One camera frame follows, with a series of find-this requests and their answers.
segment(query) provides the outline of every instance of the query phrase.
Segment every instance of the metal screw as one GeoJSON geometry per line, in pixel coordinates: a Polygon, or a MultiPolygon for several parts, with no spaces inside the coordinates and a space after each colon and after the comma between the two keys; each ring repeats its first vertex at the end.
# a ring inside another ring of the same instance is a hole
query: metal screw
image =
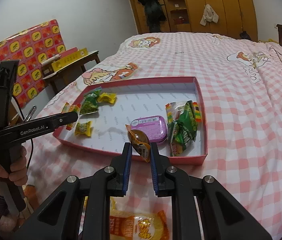
{"type": "Polygon", "coordinates": [[[69,182],[69,183],[73,183],[73,182],[75,182],[77,180],[77,177],[76,176],[69,176],[68,178],[67,178],[67,182],[69,182]]]}
{"type": "Polygon", "coordinates": [[[212,182],[214,182],[214,178],[213,178],[212,176],[206,176],[206,177],[204,178],[204,180],[205,180],[207,183],[212,183],[212,182]]]}
{"type": "Polygon", "coordinates": [[[107,167],[104,168],[104,171],[105,171],[106,173],[111,173],[111,172],[114,171],[114,168],[111,167],[111,166],[107,166],[107,167]]]}
{"type": "Polygon", "coordinates": [[[167,171],[170,172],[170,173],[174,173],[174,172],[177,171],[177,168],[174,167],[174,166],[169,166],[169,167],[167,167],[167,171]]]}

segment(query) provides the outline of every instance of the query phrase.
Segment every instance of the yellow candy wrapper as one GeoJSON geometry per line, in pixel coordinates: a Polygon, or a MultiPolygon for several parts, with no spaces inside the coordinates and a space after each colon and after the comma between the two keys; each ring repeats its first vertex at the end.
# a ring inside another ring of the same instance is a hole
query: yellow candy wrapper
{"type": "Polygon", "coordinates": [[[111,240],[169,240],[164,211],[157,214],[134,214],[110,211],[111,240]]]}
{"type": "MultiPolygon", "coordinates": [[[[77,112],[78,113],[80,111],[80,107],[81,107],[80,104],[70,105],[68,102],[66,102],[66,104],[64,105],[61,113],[62,114],[68,113],[68,112],[77,112]]],[[[71,129],[73,128],[74,124],[75,124],[74,122],[73,123],[68,123],[66,129],[71,131],[71,129]]]]}
{"type": "Polygon", "coordinates": [[[117,94],[110,94],[110,93],[102,93],[98,97],[98,103],[101,102],[109,102],[111,104],[114,104],[115,100],[117,99],[117,94]]]}
{"type": "Polygon", "coordinates": [[[77,123],[74,134],[85,134],[86,136],[91,137],[91,124],[92,121],[85,123],[77,123]]]}

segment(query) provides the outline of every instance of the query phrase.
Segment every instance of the metal rod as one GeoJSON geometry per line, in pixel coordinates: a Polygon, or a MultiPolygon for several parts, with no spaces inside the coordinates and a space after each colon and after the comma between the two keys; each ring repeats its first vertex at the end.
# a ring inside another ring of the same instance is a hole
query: metal rod
{"type": "Polygon", "coordinates": [[[33,106],[30,111],[28,112],[27,116],[24,119],[24,122],[28,122],[31,117],[33,116],[33,114],[35,113],[35,111],[37,110],[37,106],[33,106]]]}

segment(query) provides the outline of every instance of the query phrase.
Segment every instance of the candy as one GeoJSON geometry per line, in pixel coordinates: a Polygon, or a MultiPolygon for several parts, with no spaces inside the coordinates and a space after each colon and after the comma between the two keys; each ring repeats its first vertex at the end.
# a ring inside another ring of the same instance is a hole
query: candy
{"type": "Polygon", "coordinates": [[[114,104],[115,100],[117,99],[117,94],[111,94],[111,93],[102,93],[98,97],[98,103],[101,102],[109,102],[111,104],[114,104]]]}
{"type": "Polygon", "coordinates": [[[85,123],[77,123],[74,134],[85,134],[86,136],[91,137],[91,123],[92,121],[85,123]]]}
{"type": "Polygon", "coordinates": [[[192,101],[173,102],[166,105],[168,116],[168,141],[171,156],[178,156],[195,140],[197,122],[192,101]]]}
{"type": "MultiPolygon", "coordinates": [[[[80,111],[80,104],[77,105],[70,105],[68,102],[66,102],[66,104],[64,105],[63,109],[62,109],[62,114],[64,113],[68,113],[68,112],[79,112],[80,111]]],[[[67,130],[71,130],[74,126],[74,122],[73,123],[68,123],[66,126],[67,130]]]]}
{"type": "Polygon", "coordinates": [[[150,161],[150,142],[146,134],[140,130],[131,130],[130,125],[125,125],[128,131],[128,138],[132,147],[148,163],[150,161]]]}
{"type": "Polygon", "coordinates": [[[101,93],[101,87],[95,88],[83,96],[80,114],[91,114],[99,111],[97,98],[101,93]]]}
{"type": "Polygon", "coordinates": [[[197,122],[202,122],[201,113],[200,113],[200,109],[199,109],[198,103],[197,102],[193,102],[193,107],[194,107],[195,120],[197,122]]]}

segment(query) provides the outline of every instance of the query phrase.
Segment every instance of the duck cartoon print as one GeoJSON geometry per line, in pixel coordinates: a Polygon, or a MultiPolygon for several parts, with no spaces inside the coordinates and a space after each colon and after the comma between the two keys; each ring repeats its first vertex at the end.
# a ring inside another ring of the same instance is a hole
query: duck cartoon print
{"type": "Polygon", "coordinates": [[[246,66],[251,66],[256,72],[259,72],[259,67],[263,66],[266,62],[270,62],[268,56],[262,51],[253,52],[252,54],[244,54],[242,51],[238,51],[227,57],[228,61],[239,61],[246,66]]]}
{"type": "Polygon", "coordinates": [[[129,46],[132,48],[146,48],[149,49],[151,47],[153,47],[156,44],[160,43],[160,39],[159,38],[155,38],[155,37],[146,37],[146,38],[141,38],[139,40],[132,40],[129,43],[129,46]]]}
{"type": "Polygon", "coordinates": [[[243,69],[251,79],[253,84],[261,81],[259,75],[259,67],[263,66],[266,62],[271,62],[267,55],[262,51],[253,52],[252,54],[244,54],[242,51],[238,51],[235,54],[231,54],[227,57],[228,61],[238,61],[244,64],[243,69]]]}
{"type": "Polygon", "coordinates": [[[129,77],[138,69],[138,66],[132,62],[128,63],[117,70],[103,70],[95,68],[82,74],[83,81],[86,85],[94,85],[98,83],[105,83],[110,81],[117,81],[129,77]]]}

